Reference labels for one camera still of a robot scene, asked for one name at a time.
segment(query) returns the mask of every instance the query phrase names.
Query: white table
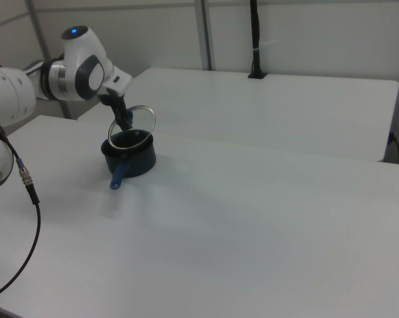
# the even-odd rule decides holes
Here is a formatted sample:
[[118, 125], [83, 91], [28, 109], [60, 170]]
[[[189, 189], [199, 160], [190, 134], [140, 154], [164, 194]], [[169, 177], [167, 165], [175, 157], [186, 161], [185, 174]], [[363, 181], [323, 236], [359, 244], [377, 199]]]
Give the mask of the white table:
[[[42, 208], [0, 307], [24, 318], [399, 317], [399, 166], [154, 134], [110, 190], [103, 125], [38, 117], [11, 142]], [[0, 187], [0, 287], [36, 213]]]
[[[151, 68], [126, 94], [147, 105], [156, 131], [211, 140], [379, 161], [384, 158], [398, 83]], [[80, 121], [110, 125], [99, 104]]]

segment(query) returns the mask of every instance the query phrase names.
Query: blue handle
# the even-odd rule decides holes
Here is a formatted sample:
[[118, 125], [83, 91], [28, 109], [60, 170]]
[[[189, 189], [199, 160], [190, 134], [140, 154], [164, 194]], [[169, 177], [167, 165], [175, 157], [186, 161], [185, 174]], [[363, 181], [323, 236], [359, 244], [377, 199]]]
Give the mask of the blue handle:
[[121, 186], [121, 181], [125, 176], [126, 169], [130, 166], [130, 162], [120, 162], [117, 167], [114, 169], [113, 178], [111, 179], [111, 183], [109, 187], [113, 190], [117, 190]]

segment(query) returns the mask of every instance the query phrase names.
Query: black pot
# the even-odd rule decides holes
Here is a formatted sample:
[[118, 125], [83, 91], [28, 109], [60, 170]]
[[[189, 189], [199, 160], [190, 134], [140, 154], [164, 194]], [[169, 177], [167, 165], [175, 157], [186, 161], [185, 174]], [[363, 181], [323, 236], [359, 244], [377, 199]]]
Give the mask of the black pot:
[[154, 138], [148, 131], [131, 129], [118, 132], [111, 137], [111, 141], [121, 148], [134, 146], [130, 149], [117, 149], [108, 140], [102, 143], [101, 152], [113, 174], [109, 185], [111, 189], [119, 189], [123, 178], [140, 176], [155, 165]]

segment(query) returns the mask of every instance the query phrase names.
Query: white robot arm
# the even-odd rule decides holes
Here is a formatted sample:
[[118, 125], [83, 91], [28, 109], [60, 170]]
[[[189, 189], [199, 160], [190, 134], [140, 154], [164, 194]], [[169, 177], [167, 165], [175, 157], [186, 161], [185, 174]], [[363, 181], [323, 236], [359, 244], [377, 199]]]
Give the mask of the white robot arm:
[[[131, 128], [123, 96], [133, 78], [115, 67], [96, 34], [86, 26], [74, 26], [61, 36], [64, 55], [39, 62], [21, 71], [0, 67], [0, 125], [23, 120], [33, 111], [36, 97], [81, 101], [98, 95], [113, 108], [117, 122]], [[0, 185], [8, 178], [13, 162], [0, 140]]]

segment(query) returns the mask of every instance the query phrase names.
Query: black mount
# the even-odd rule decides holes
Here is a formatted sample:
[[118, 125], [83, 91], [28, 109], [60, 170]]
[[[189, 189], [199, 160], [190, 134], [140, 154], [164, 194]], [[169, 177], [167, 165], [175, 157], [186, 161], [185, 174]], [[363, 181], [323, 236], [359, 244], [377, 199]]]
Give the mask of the black mount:
[[267, 73], [263, 73], [260, 68], [260, 21], [257, 12], [257, 0], [250, 0], [251, 8], [251, 30], [253, 33], [253, 68], [248, 78], [264, 78]]

